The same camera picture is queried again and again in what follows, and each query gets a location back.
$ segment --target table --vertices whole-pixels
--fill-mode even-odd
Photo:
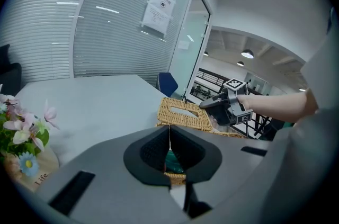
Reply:
[[[137,75],[124,75],[28,83],[16,97],[39,117],[46,99],[57,109],[60,131],[51,127],[49,145],[62,166],[99,142],[154,127],[164,96]]]

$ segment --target sign with chinese text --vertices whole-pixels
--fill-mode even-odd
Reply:
[[[141,25],[166,34],[175,0],[149,0]]]

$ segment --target paper sign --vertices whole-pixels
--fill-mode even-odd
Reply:
[[[166,34],[174,5],[174,0],[149,0],[141,25]]]
[[[181,40],[181,41],[179,41],[178,49],[188,50],[189,46],[190,46],[190,42],[189,41]]]

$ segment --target person's arm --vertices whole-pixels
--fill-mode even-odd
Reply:
[[[238,100],[246,110],[252,109],[254,113],[291,123],[314,114],[318,109],[310,89],[281,96],[238,95]]]

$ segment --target glass door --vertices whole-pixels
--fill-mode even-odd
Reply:
[[[202,0],[192,0],[169,68],[178,84],[173,98],[181,99],[181,95],[187,89],[203,43],[209,16]]]

